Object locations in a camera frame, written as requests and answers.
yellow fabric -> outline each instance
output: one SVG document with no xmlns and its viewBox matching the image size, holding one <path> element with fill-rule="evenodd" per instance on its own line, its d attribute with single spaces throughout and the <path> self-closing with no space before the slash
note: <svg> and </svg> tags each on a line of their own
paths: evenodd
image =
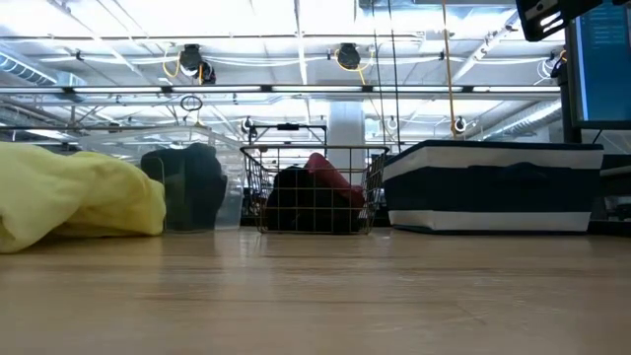
<svg viewBox="0 0 631 355">
<path fill-rule="evenodd" d="M 0 143 L 0 252 L 51 233 L 69 237 L 162 233 L 164 187 L 140 169 L 98 153 L 61 156 Z"/>
</svg>

wooden table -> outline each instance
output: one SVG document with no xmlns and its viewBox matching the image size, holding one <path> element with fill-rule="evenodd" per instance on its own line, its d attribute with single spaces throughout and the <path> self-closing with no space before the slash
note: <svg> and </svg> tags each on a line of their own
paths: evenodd
<svg viewBox="0 0 631 355">
<path fill-rule="evenodd" d="M 0 255 L 0 354 L 629 354 L 631 242 L 260 236 Z"/>
</svg>

ceiling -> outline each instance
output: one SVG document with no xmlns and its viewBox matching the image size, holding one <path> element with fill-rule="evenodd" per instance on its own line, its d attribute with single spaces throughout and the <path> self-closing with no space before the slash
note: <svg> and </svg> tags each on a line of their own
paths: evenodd
<svg viewBox="0 0 631 355">
<path fill-rule="evenodd" d="M 13 53 L 51 77 L 72 73 L 88 86 L 196 85 L 181 73 L 170 77 L 163 63 L 167 71 L 175 72 L 175 58 L 183 45 L 198 43 L 216 71 L 217 85 L 361 85 L 359 72 L 342 70 L 335 60 L 340 43 L 352 42 L 362 56 L 362 66 L 366 65 L 362 73 L 367 85 L 444 86 L 448 68 L 447 60 L 442 60 L 443 12 L 435 5 L 440 2 L 428 3 L 432 5 L 391 0 L 390 18 L 385 0 L 375 3 L 375 16 L 370 1 L 364 0 L 72 0 L 65 5 L 60 0 L 3 0 L 0 53 Z M 526 42 L 519 20 L 512 23 L 512 1 L 450 0 L 449 4 L 454 85 L 554 85 L 547 79 L 554 62 L 546 60 L 562 50 L 562 33 L 541 42 Z M 70 14 L 59 10 L 62 6 Z M 513 24 L 511 31 L 506 31 L 508 23 Z M 475 53 L 475 61 L 469 60 Z M 28 85 L 32 84 L 13 74 L 0 73 L 0 86 Z M 68 101 L 54 104 L 54 96 L 8 98 L 66 121 L 75 105 Z M 92 112 L 96 105 L 76 105 L 75 115 L 85 115 L 84 122 L 91 124 L 115 120 L 123 125 L 173 125 L 174 112 L 179 119 L 186 116 L 177 105 L 140 106 L 134 104 L 134 96 L 125 98 L 129 99 L 125 105 L 99 106 Z M 260 94 L 237 103 L 232 96 L 224 96 L 205 105 L 199 114 L 213 130 L 243 139 L 238 133 L 245 117 L 262 123 L 319 124 L 327 120 L 331 100 L 338 99 Z M 355 100 L 364 102 L 368 125 L 370 120 L 380 119 L 381 100 Z M 488 95 L 456 100 L 455 114 L 476 124 L 497 125 L 537 103 Z M 446 120 L 450 105 L 444 98 L 398 102 L 386 98 L 383 106 L 386 117 L 398 111 L 401 138 L 407 141 L 450 134 Z M 278 132 L 269 137 L 288 141 L 308 140 L 312 135 Z"/>
</svg>

navy and white striped basket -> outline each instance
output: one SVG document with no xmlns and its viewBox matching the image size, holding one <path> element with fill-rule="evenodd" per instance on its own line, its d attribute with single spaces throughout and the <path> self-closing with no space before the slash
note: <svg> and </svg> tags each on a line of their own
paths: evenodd
<svg viewBox="0 0 631 355">
<path fill-rule="evenodd" d="M 388 160 L 390 223 L 437 234 L 585 232 L 602 146 L 425 141 Z"/>
</svg>

wire basket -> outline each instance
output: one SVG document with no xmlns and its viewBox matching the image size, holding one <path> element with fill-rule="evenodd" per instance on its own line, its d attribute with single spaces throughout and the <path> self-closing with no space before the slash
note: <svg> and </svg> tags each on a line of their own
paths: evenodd
<svg viewBox="0 0 631 355">
<path fill-rule="evenodd" d="M 241 151 L 244 213 L 260 233 L 371 231 L 388 147 L 252 145 Z"/>
</svg>

